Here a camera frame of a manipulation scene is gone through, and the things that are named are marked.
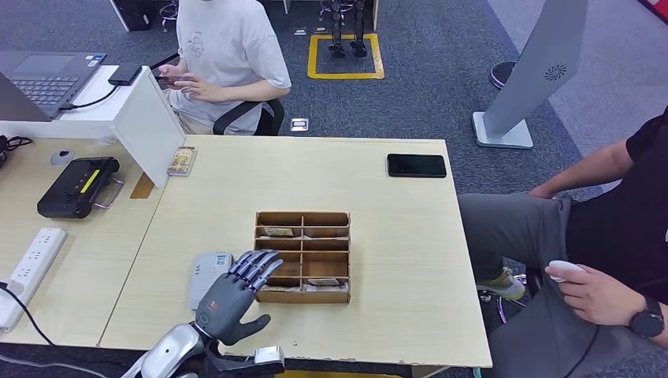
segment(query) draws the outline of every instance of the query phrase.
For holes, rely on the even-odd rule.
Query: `white stand base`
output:
[[[483,122],[484,112],[475,112],[473,114],[473,130],[476,132],[476,141],[478,146],[497,147],[497,148],[518,148],[527,150],[533,148],[533,141],[526,127],[526,121],[521,120],[519,124],[508,131],[501,138],[488,138],[487,131]]]

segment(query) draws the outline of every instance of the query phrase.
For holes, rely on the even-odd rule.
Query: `sneaker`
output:
[[[476,283],[477,290],[491,291],[494,294],[517,301],[524,295],[525,287],[517,278],[513,277],[513,271],[504,267],[501,276],[494,280]]]

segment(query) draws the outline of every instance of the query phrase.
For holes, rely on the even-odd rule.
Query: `wooden organizer box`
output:
[[[276,269],[258,302],[348,303],[351,298],[350,217],[347,213],[258,213],[255,249],[278,250]],[[347,291],[306,291],[317,279],[336,279]],[[274,291],[268,287],[290,287]]]

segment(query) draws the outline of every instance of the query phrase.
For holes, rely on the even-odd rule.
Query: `phone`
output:
[[[391,177],[447,176],[445,160],[441,155],[389,154],[388,174]]]
[[[182,76],[154,76],[155,81],[158,82],[158,84],[164,84],[164,85],[174,85],[174,82],[176,81],[190,81],[190,79]]]

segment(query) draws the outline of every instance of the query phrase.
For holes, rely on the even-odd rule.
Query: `gray stand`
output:
[[[473,115],[479,145],[533,147],[524,119],[575,76],[587,6],[588,0],[545,0],[506,85],[486,112]]]
[[[485,112],[473,114],[473,128],[476,130],[476,142],[482,147],[518,148],[527,150],[533,148],[533,141],[526,127],[526,121],[521,120],[514,128],[504,135],[488,135],[484,122]]]

